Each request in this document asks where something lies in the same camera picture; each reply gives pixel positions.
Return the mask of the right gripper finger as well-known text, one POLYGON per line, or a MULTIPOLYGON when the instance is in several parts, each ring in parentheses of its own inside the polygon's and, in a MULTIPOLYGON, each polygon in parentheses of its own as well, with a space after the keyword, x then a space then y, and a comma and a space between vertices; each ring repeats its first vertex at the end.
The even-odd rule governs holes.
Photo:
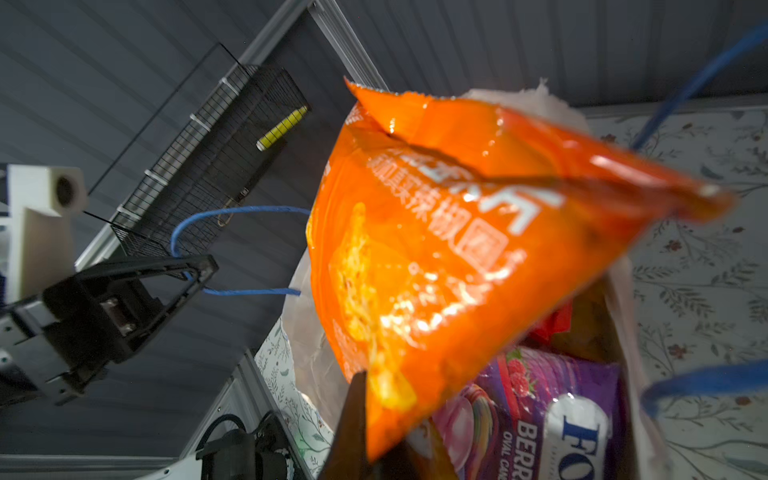
POLYGON ((334 440, 318 479, 413 479, 414 465, 403 443, 376 461, 367 457, 366 372, 356 373, 342 409, 334 440))

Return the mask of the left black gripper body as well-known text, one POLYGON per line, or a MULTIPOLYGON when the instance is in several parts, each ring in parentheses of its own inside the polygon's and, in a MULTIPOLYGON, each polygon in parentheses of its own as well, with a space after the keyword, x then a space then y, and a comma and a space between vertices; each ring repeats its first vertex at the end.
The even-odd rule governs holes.
POLYGON ((1 309, 1 403, 45 399, 63 405, 84 395, 129 343, 109 305, 67 280, 1 309))

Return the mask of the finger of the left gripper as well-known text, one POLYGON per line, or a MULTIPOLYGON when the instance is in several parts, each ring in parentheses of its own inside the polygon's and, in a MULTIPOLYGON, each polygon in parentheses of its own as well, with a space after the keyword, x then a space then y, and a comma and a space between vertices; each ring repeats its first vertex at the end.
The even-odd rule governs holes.
POLYGON ((217 272, 210 255, 125 257, 94 265, 77 274, 87 318, 102 334, 112 360, 140 352, 217 272), (152 295, 147 280, 179 277, 182 283, 168 300, 152 295))

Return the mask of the purple Fox's candy bag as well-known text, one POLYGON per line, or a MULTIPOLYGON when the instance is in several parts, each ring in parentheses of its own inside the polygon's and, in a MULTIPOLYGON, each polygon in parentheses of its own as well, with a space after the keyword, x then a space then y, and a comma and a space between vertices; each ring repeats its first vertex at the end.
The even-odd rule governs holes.
POLYGON ((620 374, 615 363, 511 348, 432 420, 461 479, 613 479, 620 374))

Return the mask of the small orange snack packet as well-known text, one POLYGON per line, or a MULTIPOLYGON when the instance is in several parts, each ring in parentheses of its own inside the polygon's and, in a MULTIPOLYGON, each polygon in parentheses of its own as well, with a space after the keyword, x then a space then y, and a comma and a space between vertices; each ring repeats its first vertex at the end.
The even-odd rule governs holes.
POLYGON ((306 236, 331 348, 345 376, 367 375, 372 460, 654 223, 734 201, 599 140, 545 85, 349 90, 306 236))

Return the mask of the red candy bag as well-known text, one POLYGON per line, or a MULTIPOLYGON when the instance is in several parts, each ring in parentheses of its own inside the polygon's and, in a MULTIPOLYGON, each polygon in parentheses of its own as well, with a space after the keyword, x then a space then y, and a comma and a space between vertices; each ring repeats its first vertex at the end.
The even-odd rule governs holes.
POLYGON ((549 345, 555 335, 571 330, 573 303, 568 302, 546 318, 539 321, 529 332, 528 337, 538 343, 549 345))

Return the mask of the white checkered paper bag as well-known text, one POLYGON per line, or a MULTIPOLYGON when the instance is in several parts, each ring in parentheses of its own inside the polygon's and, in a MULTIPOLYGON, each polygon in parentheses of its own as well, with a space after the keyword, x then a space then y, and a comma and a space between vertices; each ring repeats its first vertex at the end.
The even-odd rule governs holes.
MULTIPOLYGON (((723 68, 743 53, 764 43, 766 39, 766 28, 757 27, 734 46, 715 57, 656 111, 631 146, 621 148, 647 159, 641 153, 643 145, 656 133, 661 124, 723 68)), ((659 221, 672 217, 693 221, 675 215, 659 221)), ((572 325, 568 333, 555 335, 551 343, 545 345, 530 339, 528 334, 531 330, 529 330, 521 339, 503 347, 480 372, 496 356, 517 347, 527 347, 592 362, 617 364, 621 369, 619 401, 624 413, 625 426, 621 437, 624 446, 619 459, 619 470, 613 479, 660 479, 666 472, 664 441, 656 423, 662 401, 674 396, 720 395, 763 388, 767 384, 767 364, 763 360, 754 360, 744 364, 710 367, 680 377, 650 382, 644 372, 637 346, 637 325, 632 298, 633 279, 628 251, 598 279, 554 310, 568 302, 573 303, 572 325)), ((330 363, 332 376, 328 382, 328 388, 334 406, 339 412, 335 421, 335 435, 349 385, 355 374, 347 377, 343 373, 316 312, 311 289, 308 243, 305 257, 297 270, 297 276, 300 280, 297 287, 282 290, 282 295, 286 299, 282 322, 285 326, 293 325, 308 332, 313 338, 314 351, 327 358, 330 363)), ((412 427, 395 445, 401 443, 405 445, 408 459, 414 465, 413 479, 461 479, 448 456, 432 416, 446 402, 456 397, 469 382, 424 420, 412 427)))

